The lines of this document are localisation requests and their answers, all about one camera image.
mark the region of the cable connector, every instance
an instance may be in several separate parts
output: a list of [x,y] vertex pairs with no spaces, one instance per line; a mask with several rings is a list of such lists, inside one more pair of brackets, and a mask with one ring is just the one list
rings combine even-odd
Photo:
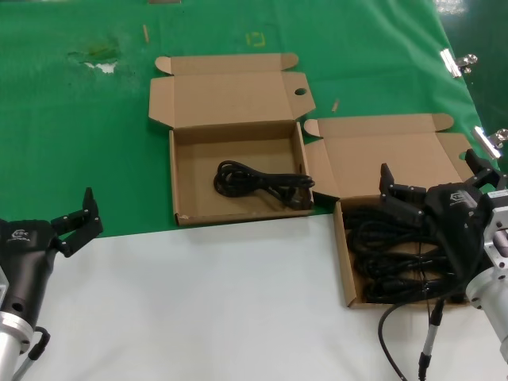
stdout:
[[39,342],[33,346],[32,350],[28,354],[31,361],[39,360],[39,357],[44,353],[46,345],[48,345],[49,339],[51,338],[51,335],[45,328],[36,327],[35,331],[40,332],[41,336]]
[[427,368],[429,367],[430,360],[432,359],[434,340],[436,339],[437,329],[441,325],[444,307],[445,300],[443,298],[438,299],[430,315],[427,338],[425,339],[425,345],[423,346],[423,350],[420,353],[420,360],[418,361],[418,379],[420,381],[425,381],[427,376]]

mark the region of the metal clip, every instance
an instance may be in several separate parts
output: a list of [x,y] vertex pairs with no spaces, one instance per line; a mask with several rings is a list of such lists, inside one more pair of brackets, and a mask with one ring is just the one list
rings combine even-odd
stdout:
[[476,64],[478,62],[478,57],[474,54],[468,54],[462,58],[454,60],[449,49],[441,51],[441,58],[453,78],[461,77],[463,73],[471,73],[469,65]]
[[478,62],[478,57],[474,54],[468,54],[462,58],[457,58],[455,60],[456,65],[464,74],[471,73],[471,68],[469,65],[476,64]]
[[473,136],[481,144],[482,148],[489,154],[489,156],[497,160],[501,157],[502,148],[505,141],[508,141],[508,129],[500,129],[496,133],[487,136],[485,130],[476,126],[473,130]]

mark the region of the yellow mark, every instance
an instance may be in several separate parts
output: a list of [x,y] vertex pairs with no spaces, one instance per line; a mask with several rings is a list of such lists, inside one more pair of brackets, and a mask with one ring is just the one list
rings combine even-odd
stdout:
[[143,24],[143,33],[144,33],[144,40],[148,44],[150,42],[150,37],[148,36],[148,29],[146,28],[145,24]]
[[248,46],[253,46],[254,48],[262,48],[267,44],[264,33],[262,32],[250,32],[245,35],[245,40],[247,40]]
[[335,113],[338,108],[339,108],[339,100],[336,99],[335,102],[333,103],[332,112]]

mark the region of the robotic arm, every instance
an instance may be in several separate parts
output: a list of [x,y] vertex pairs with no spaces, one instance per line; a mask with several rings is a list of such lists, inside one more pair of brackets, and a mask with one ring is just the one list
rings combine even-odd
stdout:
[[[465,291],[471,305],[485,311],[508,362],[507,175],[480,159],[472,149],[466,152],[465,160],[473,172],[469,180],[428,190],[394,183],[390,169],[383,164],[381,200],[388,213],[425,226],[439,240],[456,273],[455,284],[442,297]],[[495,191],[484,194],[480,188],[487,184]],[[440,313],[443,301],[437,303]],[[437,331],[432,318],[430,324],[420,362],[423,371],[429,365]],[[425,372],[422,374],[420,378],[425,379]]]
[[[56,253],[68,258],[101,232],[91,188],[81,210],[51,222],[0,220],[0,381],[21,379],[49,340],[45,329],[37,327],[37,319]],[[43,333],[42,340],[14,374],[17,358],[29,350],[34,330]]]

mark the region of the green tablecloth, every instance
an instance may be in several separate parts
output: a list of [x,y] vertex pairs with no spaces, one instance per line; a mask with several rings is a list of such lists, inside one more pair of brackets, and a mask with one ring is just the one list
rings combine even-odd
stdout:
[[308,117],[444,112],[465,132],[479,120],[446,47],[430,0],[0,2],[0,217],[65,214],[92,186],[105,235],[175,228],[157,56],[295,52]]

